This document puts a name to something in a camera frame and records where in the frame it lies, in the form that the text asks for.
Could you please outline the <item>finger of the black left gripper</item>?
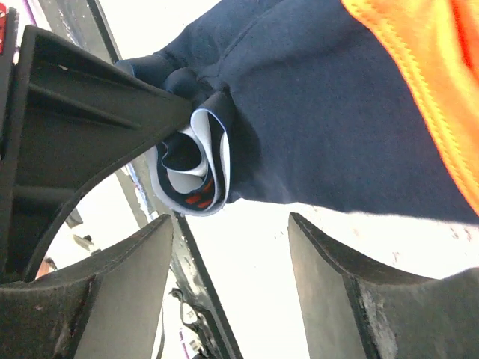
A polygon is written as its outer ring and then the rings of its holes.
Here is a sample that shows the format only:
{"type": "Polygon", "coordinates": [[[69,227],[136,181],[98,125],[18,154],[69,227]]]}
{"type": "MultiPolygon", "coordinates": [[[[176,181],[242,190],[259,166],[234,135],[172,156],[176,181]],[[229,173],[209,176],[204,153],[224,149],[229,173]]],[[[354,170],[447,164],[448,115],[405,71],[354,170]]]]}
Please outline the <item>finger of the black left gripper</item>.
{"type": "Polygon", "coordinates": [[[1,281],[31,281],[96,185],[189,122],[188,100],[27,26],[1,89],[1,281]]]}

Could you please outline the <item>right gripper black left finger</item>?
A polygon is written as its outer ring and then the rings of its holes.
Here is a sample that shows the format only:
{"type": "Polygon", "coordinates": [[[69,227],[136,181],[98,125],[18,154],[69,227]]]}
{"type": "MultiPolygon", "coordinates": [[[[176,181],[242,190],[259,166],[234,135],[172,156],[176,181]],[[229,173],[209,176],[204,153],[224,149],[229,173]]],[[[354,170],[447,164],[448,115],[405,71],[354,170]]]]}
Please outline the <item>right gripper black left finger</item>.
{"type": "Polygon", "coordinates": [[[2,358],[151,358],[172,254],[161,215],[30,282],[1,286],[2,358]]]}

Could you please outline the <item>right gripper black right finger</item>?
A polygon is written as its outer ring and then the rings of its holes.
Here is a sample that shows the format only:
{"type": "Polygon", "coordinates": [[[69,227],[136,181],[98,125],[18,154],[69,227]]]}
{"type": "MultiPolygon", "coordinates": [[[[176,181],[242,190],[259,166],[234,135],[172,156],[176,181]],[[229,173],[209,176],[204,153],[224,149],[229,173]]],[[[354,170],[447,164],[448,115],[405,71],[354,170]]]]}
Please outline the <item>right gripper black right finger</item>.
{"type": "Polygon", "coordinates": [[[478,270],[438,280],[380,263],[289,217],[312,358],[476,358],[478,270]]]}

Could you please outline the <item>navy orange underwear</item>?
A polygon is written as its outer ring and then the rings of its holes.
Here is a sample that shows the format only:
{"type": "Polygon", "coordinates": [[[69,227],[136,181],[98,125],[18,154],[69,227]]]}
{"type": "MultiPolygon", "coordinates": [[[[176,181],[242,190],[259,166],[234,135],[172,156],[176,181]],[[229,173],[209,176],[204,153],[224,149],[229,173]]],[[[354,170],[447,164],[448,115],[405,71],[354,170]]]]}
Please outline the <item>navy orange underwear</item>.
{"type": "Polygon", "coordinates": [[[476,1],[221,1],[118,67],[193,104],[147,152],[175,212],[244,199],[478,222],[476,1]]]}

